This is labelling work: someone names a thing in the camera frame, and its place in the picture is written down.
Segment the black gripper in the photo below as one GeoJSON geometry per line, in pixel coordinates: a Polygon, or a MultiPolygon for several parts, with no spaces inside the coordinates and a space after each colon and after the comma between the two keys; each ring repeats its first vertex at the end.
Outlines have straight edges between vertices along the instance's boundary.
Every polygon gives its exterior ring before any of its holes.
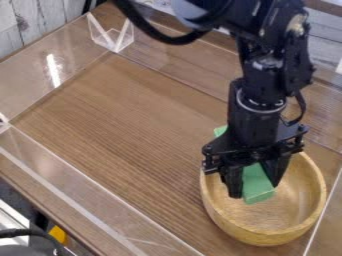
{"type": "MultiPolygon", "coordinates": [[[[229,91],[228,128],[224,134],[202,148],[202,169],[206,175],[220,174],[220,154],[228,154],[238,163],[261,162],[272,185],[277,187],[289,167],[292,156],[304,151],[304,135],[309,127],[302,117],[288,121],[282,117],[286,98],[272,104],[258,102],[248,96],[246,82],[237,79],[229,91]]],[[[229,196],[240,199],[244,191],[244,168],[225,169],[224,182],[229,196]]]]}

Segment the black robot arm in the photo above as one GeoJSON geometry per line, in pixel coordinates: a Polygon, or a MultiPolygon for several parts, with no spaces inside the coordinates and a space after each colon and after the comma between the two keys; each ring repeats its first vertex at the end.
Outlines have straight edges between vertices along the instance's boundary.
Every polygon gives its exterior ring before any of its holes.
{"type": "Polygon", "coordinates": [[[242,77],[230,84],[228,130],[204,146],[204,171],[229,196],[244,197],[244,169],[258,163],[273,185],[304,150],[309,127],[282,116],[288,99],[306,102],[313,82],[309,13],[302,0],[172,0],[181,22],[200,31],[225,28],[236,38],[242,77]]]}

